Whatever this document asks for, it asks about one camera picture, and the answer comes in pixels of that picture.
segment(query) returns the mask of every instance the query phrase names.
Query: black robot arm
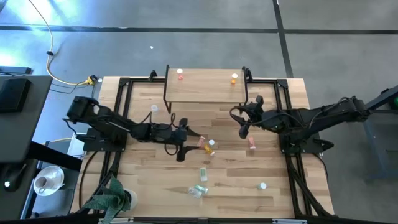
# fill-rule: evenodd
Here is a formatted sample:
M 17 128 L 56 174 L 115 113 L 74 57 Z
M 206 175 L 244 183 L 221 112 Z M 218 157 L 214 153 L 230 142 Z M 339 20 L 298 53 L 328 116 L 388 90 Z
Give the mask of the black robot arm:
M 333 105 L 321 106 L 315 109 L 289 109 L 263 111 L 264 101 L 262 96 L 257 96 L 255 103 L 245 106 L 235 106 L 230 110 L 231 117 L 241 125 L 239 136 L 246 138 L 250 126 L 278 133 L 281 148 L 287 152 L 300 152 L 302 147 L 312 139 L 314 134 L 342 122 L 363 122 L 367 120 L 370 111 L 362 100 L 355 96 L 344 97 Z M 245 112 L 248 120 L 232 114 L 233 110 Z M 322 151 L 333 147 L 328 141 L 315 139 L 320 144 Z
M 174 154 L 177 154 L 177 160 L 180 162 L 185 159 L 186 152 L 197 149 L 197 147 L 183 146 L 187 140 L 187 135 L 200 137 L 199 134 L 189 128 L 187 118 L 182 118 L 178 126 L 173 124 L 174 114 L 172 114 L 172 122 L 170 124 L 153 123 L 151 120 L 149 123 L 145 123 L 144 121 L 151 116 L 151 113 L 149 113 L 145 120 L 136 123 L 114 113 L 106 106 L 101 106 L 95 99 L 82 96 L 75 97 L 67 116 L 72 123 L 85 123 L 95 130 L 91 132 L 89 130 L 87 134 L 77 136 L 79 140 L 88 143 L 88 146 L 93 142 L 98 142 L 97 145 L 103 142 L 105 146 L 122 145 L 126 142 L 126 133 L 129 133 L 131 137 L 139 142 L 174 145 L 176 147 Z

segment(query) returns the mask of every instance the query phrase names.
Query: white pot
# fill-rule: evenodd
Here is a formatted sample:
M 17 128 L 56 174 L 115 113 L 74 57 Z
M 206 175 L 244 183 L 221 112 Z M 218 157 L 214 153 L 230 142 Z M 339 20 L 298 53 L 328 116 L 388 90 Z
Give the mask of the white pot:
M 135 192 L 133 192 L 132 190 L 130 190 L 130 189 L 123 189 L 123 190 L 129 192 L 129 194 L 131 196 L 130 210 L 133 210 L 136 207 L 137 203 L 138 203 L 137 194 Z

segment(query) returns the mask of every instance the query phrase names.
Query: wooden tabletop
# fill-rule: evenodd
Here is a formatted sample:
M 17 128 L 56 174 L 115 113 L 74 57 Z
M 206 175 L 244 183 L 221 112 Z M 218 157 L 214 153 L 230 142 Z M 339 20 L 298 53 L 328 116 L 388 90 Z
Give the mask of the wooden tabletop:
M 114 107 L 120 77 L 104 77 L 99 101 Z M 309 108 L 304 80 L 288 79 L 292 106 Z M 264 98 L 263 108 L 275 108 L 273 87 L 249 84 L 249 102 L 257 95 Z M 170 123 L 163 102 L 163 83 L 135 83 L 132 88 L 129 118 L 141 121 L 157 105 L 160 111 L 153 122 Z M 122 97 L 123 108 L 125 93 Z M 138 204 L 134 210 L 121 213 L 134 217 L 225 217 L 225 218 L 292 218 L 294 217 L 286 162 L 280 153 L 278 135 L 251 127 L 257 149 L 250 151 L 248 140 L 238 136 L 239 124 L 229 117 L 231 103 L 173 103 L 176 123 L 188 118 L 190 127 L 214 139 L 215 155 L 204 150 L 190 151 L 184 162 L 168 156 L 162 144 L 140 143 L 128 137 L 118 179 L 125 188 L 135 191 Z M 195 146 L 198 138 L 189 137 L 186 145 Z M 98 185 L 104 153 L 99 152 L 89 164 L 83 184 L 83 203 Z M 82 170 L 89 155 L 83 161 Z M 311 154 L 303 154 L 307 184 L 324 208 L 333 213 L 323 164 Z M 200 182 L 199 168 L 206 167 L 208 182 Z M 265 190 L 257 184 L 265 182 Z M 189 187 L 202 184 L 209 188 L 201 199 L 187 194 Z M 71 212 L 78 210 L 78 189 Z M 304 211 L 301 191 L 299 202 Z
M 237 74 L 231 84 L 232 74 Z M 167 75 L 167 102 L 244 103 L 244 75 L 241 69 L 177 69 L 170 68 Z

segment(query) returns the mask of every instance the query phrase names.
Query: black desk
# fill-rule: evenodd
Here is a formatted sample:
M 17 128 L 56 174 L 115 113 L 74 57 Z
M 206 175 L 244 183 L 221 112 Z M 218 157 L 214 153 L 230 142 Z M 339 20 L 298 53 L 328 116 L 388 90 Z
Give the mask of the black desk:
M 81 160 L 55 151 L 36 142 L 33 134 L 50 89 L 50 76 L 0 76 L 0 88 L 7 79 L 26 78 L 31 81 L 25 105 L 20 113 L 0 114 L 0 167 L 2 164 L 25 161 L 23 181 L 15 192 L 6 192 L 4 171 L 0 168 L 0 220 L 21 218 L 22 209 L 37 171 L 38 160 L 72 170 L 80 170 Z

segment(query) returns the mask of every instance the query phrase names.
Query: yellow cable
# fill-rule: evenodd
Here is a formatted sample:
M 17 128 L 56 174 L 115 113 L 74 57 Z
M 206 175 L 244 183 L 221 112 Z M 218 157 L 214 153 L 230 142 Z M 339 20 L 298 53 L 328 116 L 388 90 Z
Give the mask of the yellow cable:
M 72 138 L 57 139 L 57 140 L 53 140 L 53 141 L 50 141 L 50 142 L 59 142 L 59 141 L 66 141 L 66 140 L 72 140 Z
M 49 52 L 52 53 L 52 49 L 53 49 L 53 45 L 54 45 L 54 37 L 52 36 L 52 32 L 51 32 L 50 26 L 49 26 L 49 24 L 47 23 L 47 21 L 44 19 L 43 15 L 40 13 L 40 11 L 39 11 L 39 10 L 36 8 L 36 6 L 33 4 L 33 2 L 32 2 L 31 0 L 29 0 L 29 2 L 30 2 L 31 5 L 36 9 L 37 13 L 39 13 L 40 17 L 43 19 L 43 21 L 45 22 L 45 25 L 47 26 L 47 29 L 48 29 L 49 32 L 50 32 L 50 35 L 51 35 L 51 48 L 50 48 Z M 84 82 L 81 82 L 81 83 L 70 83 L 70 82 L 66 82 L 66 81 L 63 81 L 63 80 L 61 80 L 61 79 L 55 77 L 55 76 L 51 73 L 51 71 L 50 71 L 50 57 L 51 57 L 51 55 L 49 55 L 49 56 L 47 57 L 46 69 L 47 69 L 47 73 L 48 73 L 53 79 L 55 79 L 55 80 L 58 81 L 58 82 L 67 84 L 67 85 L 86 85 L 86 84 L 89 84 L 90 80 L 85 80 Z

